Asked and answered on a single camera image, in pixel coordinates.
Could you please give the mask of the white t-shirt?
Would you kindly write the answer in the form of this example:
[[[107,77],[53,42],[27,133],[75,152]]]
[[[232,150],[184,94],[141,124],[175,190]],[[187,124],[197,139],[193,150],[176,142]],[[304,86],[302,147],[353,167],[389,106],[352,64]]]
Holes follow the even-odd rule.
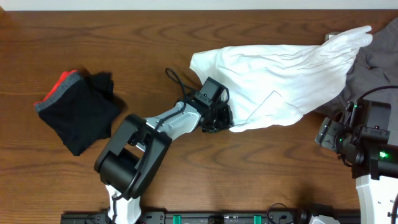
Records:
[[[201,82],[211,77],[229,90],[234,133],[289,126],[338,96],[371,26],[341,32],[321,45],[242,45],[195,53]]]

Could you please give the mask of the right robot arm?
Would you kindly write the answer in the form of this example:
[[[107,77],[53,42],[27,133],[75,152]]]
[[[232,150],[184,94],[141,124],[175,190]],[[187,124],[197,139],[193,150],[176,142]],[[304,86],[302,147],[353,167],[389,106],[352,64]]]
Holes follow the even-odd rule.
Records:
[[[369,113],[353,127],[325,118],[315,138],[351,168],[361,223],[397,223],[397,146],[388,143],[389,118]]]

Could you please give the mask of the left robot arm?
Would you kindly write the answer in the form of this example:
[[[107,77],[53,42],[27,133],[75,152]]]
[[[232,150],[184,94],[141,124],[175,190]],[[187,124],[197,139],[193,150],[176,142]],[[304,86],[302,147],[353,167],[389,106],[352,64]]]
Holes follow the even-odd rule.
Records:
[[[174,140],[202,128],[217,133],[232,124],[229,91],[200,90],[154,117],[131,114],[99,154],[94,170],[109,194],[109,223],[136,223],[140,199]]]

